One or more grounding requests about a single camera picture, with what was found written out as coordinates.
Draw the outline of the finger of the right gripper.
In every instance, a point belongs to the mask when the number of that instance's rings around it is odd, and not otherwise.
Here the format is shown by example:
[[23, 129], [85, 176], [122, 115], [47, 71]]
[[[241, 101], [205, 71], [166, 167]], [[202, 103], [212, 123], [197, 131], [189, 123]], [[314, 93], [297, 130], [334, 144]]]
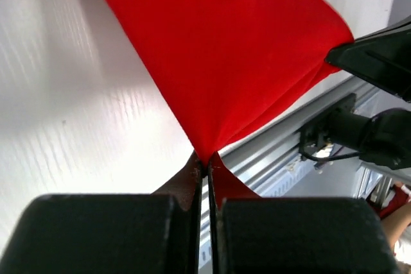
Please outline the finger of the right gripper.
[[325, 61], [410, 102], [410, 17], [331, 49]]

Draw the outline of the red t shirt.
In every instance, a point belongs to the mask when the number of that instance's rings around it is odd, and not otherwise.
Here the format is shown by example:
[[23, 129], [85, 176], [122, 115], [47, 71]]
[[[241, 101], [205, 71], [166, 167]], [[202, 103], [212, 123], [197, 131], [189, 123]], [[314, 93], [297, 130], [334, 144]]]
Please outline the red t shirt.
[[336, 71], [324, 0], [106, 0], [203, 164]]

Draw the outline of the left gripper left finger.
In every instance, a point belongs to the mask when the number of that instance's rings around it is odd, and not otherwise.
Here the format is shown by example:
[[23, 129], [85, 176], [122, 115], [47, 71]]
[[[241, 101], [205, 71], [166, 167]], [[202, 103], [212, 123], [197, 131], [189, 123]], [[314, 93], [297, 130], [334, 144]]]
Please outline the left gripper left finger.
[[196, 273], [196, 154], [151, 194], [44, 194], [22, 212], [2, 273]]

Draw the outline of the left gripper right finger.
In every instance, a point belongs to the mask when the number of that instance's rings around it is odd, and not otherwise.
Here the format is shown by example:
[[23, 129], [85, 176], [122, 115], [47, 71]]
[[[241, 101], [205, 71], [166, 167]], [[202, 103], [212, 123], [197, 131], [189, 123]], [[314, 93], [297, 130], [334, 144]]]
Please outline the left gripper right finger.
[[214, 273], [398, 273], [369, 204], [262, 198], [220, 158], [207, 168]]

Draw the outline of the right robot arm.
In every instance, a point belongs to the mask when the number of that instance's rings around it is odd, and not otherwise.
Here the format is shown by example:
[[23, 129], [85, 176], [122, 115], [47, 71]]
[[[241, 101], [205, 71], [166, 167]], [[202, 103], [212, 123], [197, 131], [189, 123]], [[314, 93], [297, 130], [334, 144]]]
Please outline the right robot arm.
[[[331, 49], [325, 61], [410, 102], [410, 18]], [[410, 111], [391, 108], [369, 119], [359, 158], [392, 170], [410, 167]]]

